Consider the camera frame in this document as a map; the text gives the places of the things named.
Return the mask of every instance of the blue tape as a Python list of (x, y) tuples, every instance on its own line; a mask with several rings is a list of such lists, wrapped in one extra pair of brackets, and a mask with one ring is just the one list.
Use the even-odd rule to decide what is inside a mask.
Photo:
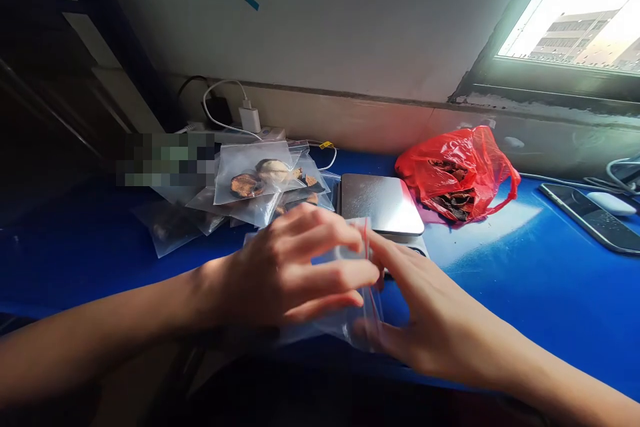
[(256, 0), (245, 0), (245, 2), (250, 4), (250, 6), (252, 6), (253, 9), (256, 10), (256, 11), (258, 11), (258, 8), (260, 8), (260, 4), (258, 2), (256, 2)]

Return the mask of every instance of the smartphone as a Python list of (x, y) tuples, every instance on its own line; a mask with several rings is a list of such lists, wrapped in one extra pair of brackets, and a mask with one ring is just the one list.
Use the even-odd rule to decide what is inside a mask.
[(606, 248), (640, 255), (640, 236), (579, 190), (553, 183), (542, 183), (539, 189)]

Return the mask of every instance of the window frame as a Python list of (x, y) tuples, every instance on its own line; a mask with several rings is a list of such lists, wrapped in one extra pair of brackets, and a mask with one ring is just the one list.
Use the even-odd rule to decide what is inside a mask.
[(637, 115), (640, 111), (637, 73), (497, 56), (531, 2), (511, 0), (449, 102), (465, 103), (466, 97), (476, 93), (594, 113)]

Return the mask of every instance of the blue desk surface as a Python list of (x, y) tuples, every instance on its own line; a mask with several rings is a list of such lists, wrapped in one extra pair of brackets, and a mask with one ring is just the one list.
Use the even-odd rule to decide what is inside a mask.
[[(331, 155), (314, 149), (319, 165)], [(393, 175), (394, 157), (340, 151), (331, 171)], [(427, 224), (429, 255), (473, 297), (568, 363), (640, 400), (640, 259), (600, 246), (524, 179), (518, 199), (485, 222)], [(499, 199), (507, 193), (507, 185)], [(90, 181), (0, 230), (0, 312), (41, 318), (164, 280), (241, 247), (248, 226), (223, 226), (157, 259), (129, 209), (147, 188)], [(633, 220), (640, 230), (640, 222)], [(383, 292), (385, 319), (408, 320), (397, 286)], [(292, 362), (349, 368), (429, 384), (384, 356), (323, 336), (281, 348)]]

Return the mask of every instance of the window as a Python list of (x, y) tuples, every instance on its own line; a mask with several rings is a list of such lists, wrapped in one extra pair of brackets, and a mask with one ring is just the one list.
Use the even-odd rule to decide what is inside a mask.
[(607, 24), (607, 20), (598, 20), (593, 26), (593, 29), (602, 30), (602, 27), (604, 27), (606, 24)]
[(540, 47), (572, 47), (578, 42), (577, 38), (543, 38), (538, 42)]
[(450, 101), (475, 92), (620, 112), (640, 104), (639, 45), (640, 0), (512, 0)]

